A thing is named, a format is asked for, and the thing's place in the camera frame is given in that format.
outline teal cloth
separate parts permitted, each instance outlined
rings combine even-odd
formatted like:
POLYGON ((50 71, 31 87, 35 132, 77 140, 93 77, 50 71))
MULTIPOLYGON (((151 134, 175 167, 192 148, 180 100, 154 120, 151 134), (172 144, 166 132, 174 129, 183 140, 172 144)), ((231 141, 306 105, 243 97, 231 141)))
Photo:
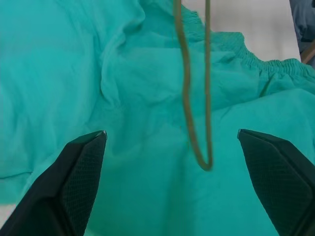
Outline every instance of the teal cloth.
MULTIPOLYGON (((204 27, 183 8, 191 104, 204 127, 204 27)), ((262 62, 240 33, 212 34, 214 167, 185 127, 170 0, 0 1, 0 203, 18 203, 64 145, 108 133, 86 236, 276 236, 237 140, 240 128, 315 158, 315 72, 262 62)))

